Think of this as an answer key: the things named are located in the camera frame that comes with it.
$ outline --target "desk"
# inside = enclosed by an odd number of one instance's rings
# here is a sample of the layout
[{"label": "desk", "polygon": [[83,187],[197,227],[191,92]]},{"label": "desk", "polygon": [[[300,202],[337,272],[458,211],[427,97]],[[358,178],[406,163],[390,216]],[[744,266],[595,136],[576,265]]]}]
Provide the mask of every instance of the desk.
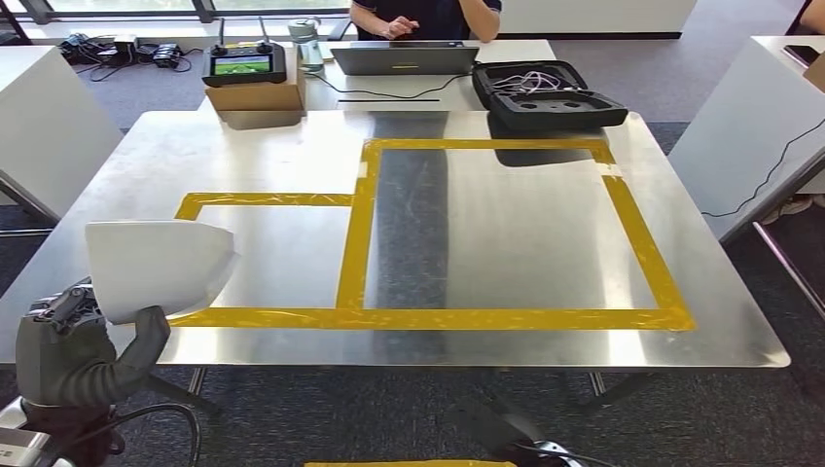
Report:
[{"label": "desk", "polygon": [[[189,192],[351,194],[366,138],[491,133],[486,112],[309,112],[294,126],[244,131],[201,112],[146,113],[0,299],[0,363],[14,363],[18,320],[31,302],[88,274],[89,221],[171,218]],[[641,117],[579,136],[609,143],[695,331],[173,328],[160,363],[637,372],[787,366],[788,354]],[[565,163],[518,167],[483,150],[398,156],[379,179],[368,305],[650,304],[604,187],[589,178],[598,175],[591,159],[574,151],[560,155]],[[334,299],[347,209],[213,206],[199,219],[238,232],[245,258],[217,305]],[[112,327],[110,335],[123,349],[133,330]]]},{"label": "desk", "polygon": [[[735,210],[765,181],[785,144],[825,118],[825,93],[782,51],[789,44],[825,51],[825,37],[751,38],[671,151],[668,159],[700,210]],[[710,229],[726,241],[794,193],[825,192],[821,178],[811,180],[823,148],[825,128],[794,143],[759,194],[736,214],[707,217]]]},{"label": "desk", "polygon": [[122,138],[59,51],[0,48],[0,180],[59,219]]},{"label": "desk", "polygon": [[[348,48],[350,42],[326,42],[324,47]],[[478,61],[523,61],[523,60],[555,60],[556,56],[546,40],[524,41],[493,41],[482,44],[479,41],[465,41],[469,46],[479,47]],[[292,47],[291,43],[282,43],[284,47]],[[371,90],[396,95],[414,95],[423,90],[441,87],[450,76],[346,76],[334,61],[324,67],[324,77],[340,90]],[[470,77],[459,78],[446,89],[430,92],[421,98],[439,99],[438,102],[399,102],[378,97],[371,94],[352,92],[341,94],[332,90],[320,80],[306,78],[305,108],[306,110],[421,110],[421,111],[452,111],[452,110],[483,110],[484,107],[476,97]],[[341,102],[342,99],[369,100],[371,102]],[[204,99],[200,110],[212,111],[208,99]]]}]

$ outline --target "person's hand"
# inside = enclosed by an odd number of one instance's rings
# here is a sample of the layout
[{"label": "person's hand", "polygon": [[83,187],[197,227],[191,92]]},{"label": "person's hand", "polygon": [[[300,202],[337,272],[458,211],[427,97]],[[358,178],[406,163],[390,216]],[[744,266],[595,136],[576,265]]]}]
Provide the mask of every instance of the person's hand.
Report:
[{"label": "person's hand", "polygon": [[405,34],[411,34],[416,28],[418,28],[418,21],[410,21],[404,17],[397,17],[387,23],[387,29],[383,36],[392,41]]}]

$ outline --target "white table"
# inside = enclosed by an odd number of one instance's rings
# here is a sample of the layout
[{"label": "white table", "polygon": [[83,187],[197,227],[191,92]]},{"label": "white table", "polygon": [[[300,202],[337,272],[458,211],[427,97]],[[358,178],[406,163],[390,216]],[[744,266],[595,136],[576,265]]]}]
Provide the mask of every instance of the white table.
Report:
[{"label": "white table", "polygon": [[[465,41],[468,46],[477,46],[478,61],[523,61],[555,60],[556,56],[546,40],[493,41],[482,44],[479,41]],[[329,42],[323,45],[330,48],[348,48],[350,42]],[[396,95],[414,95],[423,90],[439,88],[450,76],[346,76],[334,61],[324,68],[324,77],[340,90],[371,90]],[[430,92],[421,97],[431,101],[399,101],[398,99],[378,97],[363,92],[342,94],[331,89],[320,80],[306,78],[306,110],[483,110],[484,107],[473,90],[470,77],[459,78],[446,89]],[[201,110],[211,111],[208,99],[204,100]]]},{"label": "white table", "polygon": [[60,218],[123,135],[51,46],[0,48],[0,181]]},{"label": "white table", "polygon": [[[825,93],[782,51],[789,44],[825,51],[825,37],[751,38],[670,153],[699,210],[735,210],[765,181],[785,145],[825,118]],[[823,147],[825,127],[794,143],[770,182],[739,212],[705,216],[716,237],[726,240],[786,195],[825,192],[821,175],[801,187],[822,159]]]}]

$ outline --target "tape strip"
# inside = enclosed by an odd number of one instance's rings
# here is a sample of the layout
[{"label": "tape strip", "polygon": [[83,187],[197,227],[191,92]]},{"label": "tape strip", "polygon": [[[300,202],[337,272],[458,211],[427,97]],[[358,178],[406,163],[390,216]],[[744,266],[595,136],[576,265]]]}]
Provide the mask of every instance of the tape strip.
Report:
[{"label": "tape strip", "polygon": [[[586,149],[598,164],[636,259],[661,309],[363,309],[381,153],[385,149]],[[577,140],[377,139],[363,148],[354,195],[188,194],[176,217],[205,205],[351,206],[336,308],[208,308],[172,326],[376,330],[596,330],[695,328],[644,218],[607,145]]]},{"label": "tape strip", "polygon": [[417,460],[398,462],[308,462],[304,467],[515,467],[486,460]]}]

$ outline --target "controller screen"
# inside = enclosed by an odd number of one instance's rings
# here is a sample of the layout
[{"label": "controller screen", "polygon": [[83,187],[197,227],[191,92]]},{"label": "controller screen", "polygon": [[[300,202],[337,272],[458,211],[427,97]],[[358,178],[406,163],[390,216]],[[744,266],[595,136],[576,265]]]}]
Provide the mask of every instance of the controller screen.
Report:
[{"label": "controller screen", "polygon": [[215,58],[215,76],[268,73],[272,71],[269,55],[227,56]]}]

